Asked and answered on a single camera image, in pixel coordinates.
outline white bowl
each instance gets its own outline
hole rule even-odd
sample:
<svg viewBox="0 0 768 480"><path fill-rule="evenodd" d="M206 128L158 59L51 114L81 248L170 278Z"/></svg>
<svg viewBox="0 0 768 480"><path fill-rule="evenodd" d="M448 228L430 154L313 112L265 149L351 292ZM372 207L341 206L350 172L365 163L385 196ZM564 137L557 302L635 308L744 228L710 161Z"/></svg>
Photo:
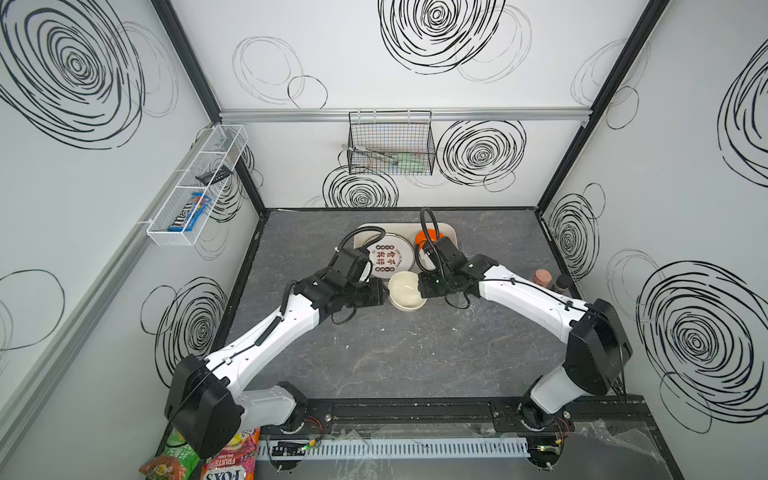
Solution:
<svg viewBox="0 0 768 480"><path fill-rule="evenodd" d="M398 272L389 279L389 301L396 309L414 312L427 302L419 293L419 276L413 272Z"/></svg>

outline white tray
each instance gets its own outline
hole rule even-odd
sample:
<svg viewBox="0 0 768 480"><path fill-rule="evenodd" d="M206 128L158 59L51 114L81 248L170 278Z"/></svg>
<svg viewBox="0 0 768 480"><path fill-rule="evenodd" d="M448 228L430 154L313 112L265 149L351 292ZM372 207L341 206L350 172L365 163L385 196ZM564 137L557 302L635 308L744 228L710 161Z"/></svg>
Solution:
<svg viewBox="0 0 768 480"><path fill-rule="evenodd" d="M440 233L451 239L454 245L458 248L458 241L456 240L456 230L453 229L450 225L443 222L437 223L438 227L440 228ZM401 237L405 238L407 241L409 241L413 246L415 246L416 243L416 235L418 235L422 231L422 225L420 223L364 223L363 225L360 225L361 227L381 227L383 228L387 233L394 233L395 235L400 235ZM427 228L432 227L432 222L427 223ZM376 234L371 232L362 232L355 235L355 238L353 240L353 248L359 248L362 247L362 245L370 238L373 238ZM419 273L421 272L421 269L419 268L419 265L414 262L413 266L411 267L412 272Z"/></svg>

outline candy bag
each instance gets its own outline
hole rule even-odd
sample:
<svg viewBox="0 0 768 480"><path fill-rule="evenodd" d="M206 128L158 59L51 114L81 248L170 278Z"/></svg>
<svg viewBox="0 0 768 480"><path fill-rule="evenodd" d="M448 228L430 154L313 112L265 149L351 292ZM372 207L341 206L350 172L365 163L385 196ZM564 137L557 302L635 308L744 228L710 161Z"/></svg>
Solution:
<svg viewBox="0 0 768 480"><path fill-rule="evenodd" d="M192 447L184 443L181 434L172 431L166 442L168 445L182 445L179 447L165 447L163 455L151 459L139 468L139 473L146 475L150 480L187 480L200 461L200 457Z"/></svg>
<svg viewBox="0 0 768 480"><path fill-rule="evenodd" d="M253 480L259 433L260 429L255 429L235 435L219 455L205 464L201 480Z"/></svg>

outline robotic arm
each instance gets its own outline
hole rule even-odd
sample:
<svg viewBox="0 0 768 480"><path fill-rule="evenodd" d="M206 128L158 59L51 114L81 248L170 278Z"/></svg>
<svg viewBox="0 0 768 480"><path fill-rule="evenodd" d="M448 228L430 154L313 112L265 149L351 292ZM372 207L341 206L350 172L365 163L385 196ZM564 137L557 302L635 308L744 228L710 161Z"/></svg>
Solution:
<svg viewBox="0 0 768 480"><path fill-rule="evenodd" d="M447 237L433 241L422 209L424 246L434 270L419 274L422 297L454 292L504 305L543 326L567 344L565 361L540 377L523 396L518 411L526 427L542 430L563 405L586 393L605 395L632 355L615 309L603 300L588 304L546 290L484 255L467 259ZM346 244L356 234L377 235L359 249ZM368 278L369 245L384 236L361 227L344 237L329 265L298 283L289 283L280 308L249 332L204 360L188 356L174 371L165 415L201 458L215 455L243 429L280 425L298 428L306 398L289 383L246 391L253 377L287 345L344 306L382 305L389 295L381 279Z"/></svg>

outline red wire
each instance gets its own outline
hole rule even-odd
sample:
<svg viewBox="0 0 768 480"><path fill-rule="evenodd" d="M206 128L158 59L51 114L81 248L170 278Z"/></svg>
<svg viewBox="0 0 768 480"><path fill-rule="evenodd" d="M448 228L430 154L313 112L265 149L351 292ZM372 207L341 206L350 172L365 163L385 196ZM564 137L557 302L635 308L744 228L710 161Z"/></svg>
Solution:
<svg viewBox="0 0 768 480"><path fill-rule="evenodd" d="M313 417L311 415L307 415L305 420L307 420L310 423L314 424L318 428L318 430L320 430L320 434L321 435L323 434L323 432L324 432L323 424L320 423L320 420L316 419L315 417Z"/></svg>
<svg viewBox="0 0 768 480"><path fill-rule="evenodd" d="M570 437L571 436L571 427L568 426L568 422L566 422L565 420L561 419L560 417L555 417L555 418L557 420L560 420L561 422L563 422L563 425L565 425L565 429L568 431L568 436Z"/></svg>
<svg viewBox="0 0 768 480"><path fill-rule="evenodd" d="M563 429L560 428L560 424L559 423L555 422L554 424L558 426L558 431L560 432L560 443L561 443L560 448L562 449L563 448L563 444L565 444L565 437L563 436Z"/></svg>
<svg viewBox="0 0 768 480"><path fill-rule="evenodd" d="M312 420L314 420L315 422L317 422L317 425L320 427L320 432L321 433L325 433L325 429L323 428L323 423L320 420L318 420L317 417L313 417L313 416L310 415L310 418Z"/></svg>

